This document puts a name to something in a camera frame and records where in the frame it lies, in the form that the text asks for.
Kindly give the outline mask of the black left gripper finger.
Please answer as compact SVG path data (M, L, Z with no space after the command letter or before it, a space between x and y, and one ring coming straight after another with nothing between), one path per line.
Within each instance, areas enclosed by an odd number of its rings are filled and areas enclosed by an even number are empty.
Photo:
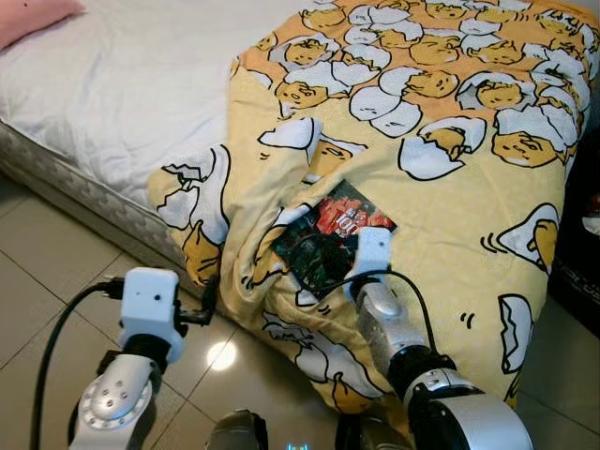
M199 297L201 308L194 312L194 322L196 324L207 326L213 321L213 317L218 312L220 281L221 277L219 275L213 275L204 282L204 289L202 289L202 295Z

